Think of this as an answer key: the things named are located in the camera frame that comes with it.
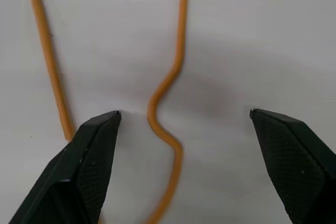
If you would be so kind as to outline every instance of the white background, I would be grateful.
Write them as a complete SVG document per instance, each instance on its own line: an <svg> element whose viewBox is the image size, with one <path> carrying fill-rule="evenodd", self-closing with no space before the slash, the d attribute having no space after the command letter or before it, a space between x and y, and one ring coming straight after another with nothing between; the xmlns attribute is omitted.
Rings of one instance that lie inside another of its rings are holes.
<svg viewBox="0 0 336 224"><path fill-rule="evenodd" d="M122 111L104 223L143 223L173 153L146 106L173 57L179 0L44 0L78 127ZM290 221L248 112L305 121L336 151L336 1L190 0L186 62L160 121L182 142L181 181L161 223ZM0 222L66 144L30 0L0 0Z"/></svg>

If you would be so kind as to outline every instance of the white surface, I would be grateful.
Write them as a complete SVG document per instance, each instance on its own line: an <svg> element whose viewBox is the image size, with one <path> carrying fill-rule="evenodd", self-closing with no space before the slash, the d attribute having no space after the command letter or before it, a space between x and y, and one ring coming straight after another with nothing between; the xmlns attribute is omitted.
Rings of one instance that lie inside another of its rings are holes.
<svg viewBox="0 0 336 224"><path fill-rule="evenodd" d="M76 125L122 109L104 223L142 223L172 151L146 123L174 56L179 0L44 0ZM0 222L66 144L30 0L0 0ZM185 161L161 223L290 223L248 111L305 121L332 149L334 0L190 0L183 74L160 109Z"/></svg>

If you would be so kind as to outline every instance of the orange wire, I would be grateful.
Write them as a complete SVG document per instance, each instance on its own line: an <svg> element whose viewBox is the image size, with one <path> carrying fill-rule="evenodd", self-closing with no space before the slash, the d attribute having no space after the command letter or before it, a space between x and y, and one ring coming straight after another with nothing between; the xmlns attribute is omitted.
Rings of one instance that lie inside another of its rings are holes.
<svg viewBox="0 0 336 224"><path fill-rule="evenodd" d="M157 121L156 111L162 97L167 93L173 82L179 76L185 51L185 31L186 31L186 18L187 18L187 1L180 0L180 13L177 28L177 41L176 41L176 54L175 60L171 71L167 74L164 80L161 82L148 105L147 119L150 127L155 134L165 141L174 150L174 163L171 173L171 177L166 188L166 191L156 207L153 214L149 217L146 224L156 224L160 221L168 206L170 205L174 193L177 188L178 180L180 178L182 161L183 161L183 149L181 144L176 140L168 131L166 131ZM65 96L62 92L60 80L58 77L58 71L56 61L54 59L54 49L52 47L49 27L47 23L46 13L42 4L42 0L31 0L35 18L39 30L40 40L45 56L45 61L48 69L48 73L51 80L51 85L54 91L56 105L64 135L66 140L71 141L74 135L74 127L72 125L67 107L65 104Z"/></svg>
<svg viewBox="0 0 336 224"><path fill-rule="evenodd" d="M31 0L31 3L33 5L35 13L35 19L38 27L38 32L40 35L45 62L47 65L51 86L53 88L52 90L54 91L54 96L58 108L59 118L64 132L64 137L66 140L71 141L72 137L74 136L75 130L67 110L67 106L65 103L65 96L63 95L62 86L58 76L57 65L54 57L55 51L52 46L47 16L42 4L42 0Z"/></svg>
<svg viewBox="0 0 336 224"><path fill-rule="evenodd" d="M166 192L146 224L158 223L158 221L167 210L176 191L177 184L179 183L178 180L180 178L182 169L182 146L168 131L161 127L160 123L157 121L158 119L156 117L156 111L162 97L167 93L168 89L171 87L175 79L179 76L182 69L185 51L187 1L188 0L180 0L180 13L178 21L179 25L177 28L176 53L173 66L167 76L163 79L157 90L152 95L147 110L147 120L152 130L159 138L165 141L174 150L174 163Z"/></svg>

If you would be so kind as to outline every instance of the insulated wire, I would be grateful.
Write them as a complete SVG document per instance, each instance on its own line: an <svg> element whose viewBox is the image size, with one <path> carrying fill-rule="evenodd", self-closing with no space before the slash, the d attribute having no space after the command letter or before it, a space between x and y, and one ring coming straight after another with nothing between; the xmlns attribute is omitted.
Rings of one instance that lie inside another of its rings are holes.
<svg viewBox="0 0 336 224"><path fill-rule="evenodd" d="M176 80L176 78L179 76L182 70L184 53L185 53L187 1L188 0L180 0L176 52L173 66L170 72L163 79L157 90L152 95L147 110L147 120L151 129L159 138L161 138L174 150L174 162L171 177L168 186L166 188L166 191L161 201L159 202L158 206L156 207L152 215L149 217L149 219L146 221L146 224L158 223L162 218L162 216L164 215L164 213L166 212L176 191L182 169L183 148L173 135L171 135L167 130L161 127L160 123L157 121L156 111L161 99L167 93L167 91L169 90L169 88ZM58 76L57 65L54 56L54 48L52 46L46 13L43 7L42 0L31 0L31 3L35 13L35 19L38 26L42 49L45 56L45 62L47 65L51 86L54 91L54 96L64 136L65 139L70 142L75 131L73 123L69 116L69 112L66 107L65 96L63 94L60 79Z"/></svg>
<svg viewBox="0 0 336 224"><path fill-rule="evenodd" d="M154 213L149 217L146 224L158 223L161 217L164 215L168 206L170 205L174 193L179 183L179 178L182 169L183 161L183 148L178 140L171 135L167 130L161 127L157 121L156 111L162 97L167 93L173 82L179 76L184 61L185 53L185 32L186 32L186 20L187 20L187 2L188 0L180 0L180 13L177 27L177 39L176 39L176 52L175 60L170 72L163 79L157 90L152 95L147 109L147 120L155 132L155 134L165 141L174 150L174 163L170 176L170 180L160 203L156 207Z"/></svg>
<svg viewBox="0 0 336 224"><path fill-rule="evenodd" d="M31 0L33 10L35 13L35 19L38 27L38 33L40 35L41 45L44 53L47 70L50 77L52 90L56 100L58 108L59 119L64 132L64 137L67 141L71 141L75 134L75 128L71 121L69 112L66 106L65 96L62 91L60 78L58 75L57 64L54 56L54 48L51 41L50 29L48 26L47 16L42 4L42 0Z"/></svg>

